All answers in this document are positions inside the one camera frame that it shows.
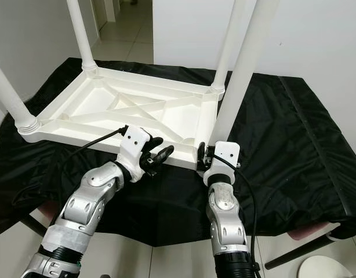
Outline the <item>white plastic table top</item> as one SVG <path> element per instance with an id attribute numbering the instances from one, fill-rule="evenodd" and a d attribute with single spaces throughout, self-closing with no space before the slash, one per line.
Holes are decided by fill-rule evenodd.
<path id="1" fill-rule="evenodd" d="M 213 71 L 162 64 L 99 61 L 90 77 L 68 59 L 52 75 L 60 90 L 46 91 L 41 127 L 22 137 L 29 142 L 56 141 L 117 153 L 121 136 L 106 138 L 125 125 L 141 127 L 175 151 L 166 163 L 197 167 L 197 148 L 208 143 L 223 93 L 207 93 Z"/>

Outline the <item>white round base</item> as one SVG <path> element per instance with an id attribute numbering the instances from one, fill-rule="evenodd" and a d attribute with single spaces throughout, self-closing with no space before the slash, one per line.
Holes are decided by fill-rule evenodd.
<path id="1" fill-rule="evenodd" d="M 353 273 L 337 260 L 325 256 L 311 256 L 303 260 L 297 278 L 351 278 Z"/>

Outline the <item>black cloth table cover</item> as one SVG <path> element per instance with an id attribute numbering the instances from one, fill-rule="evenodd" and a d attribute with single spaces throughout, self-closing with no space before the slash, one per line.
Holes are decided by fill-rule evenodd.
<path id="1" fill-rule="evenodd" d="M 297 77 L 255 72 L 230 134 L 241 146 L 244 182 L 235 183 L 247 230 L 278 236 L 322 222 L 356 232 L 356 154 L 318 96 Z M 18 221 L 46 201 L 62 201 L 82 176 L 112 154 L 55 141 L 27 143 L 7 116 L 0 126 L 0 224 Z M 126 185 L 106 205 L 97 231 L 149 246 L 209 238 L 207 188 L 193 170 L 160 167 Z"/>

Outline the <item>white plastic table leg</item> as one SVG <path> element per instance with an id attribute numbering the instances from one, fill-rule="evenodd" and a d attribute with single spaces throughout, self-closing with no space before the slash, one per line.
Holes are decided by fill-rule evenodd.
<path id="1" fill-rule="evenodd" d="M 242 13 L 244 12 L 245 2 L 246 0 L 234 0 L 217 63 L 217 71 L 215 72 L 215 77 L 213 77 L 213 82 L 208 88 L 207 93 L 220 94 L 226 91 L 225 81 L 230 63 L 230 55 L 232 53 L 232 47 L 237 44 L 237 32 L 239 30 Z"/>
<path id="2" fill-rule="evenodd" d="M 91 76 L 97 74 L 97 64 L 92 56 L 90 43 L 88 41 L 87 30 L 83 23 L 82 11 L 78 0 L 66 0 L 72 26 L 74 26 L 75 39 L 77 40 L 78 50 L 82 56 L 82 69 Z"/>
<path id="3" fill-rule="evenodd" d="M 228 141 L 280 2 L 281 0 L 256 0 L 212 135 L 208 140 L 212 145 L 216 141 Z"/>
<path id="4" fill-rule="evenodd" d="M 13 117 L 14 126 L 21 134 L 33 133 L 41 127 L 41 122 L 30 113 L 24 102 L 16 93 L 13 85 L 0 69 L 0 102 Z"/>

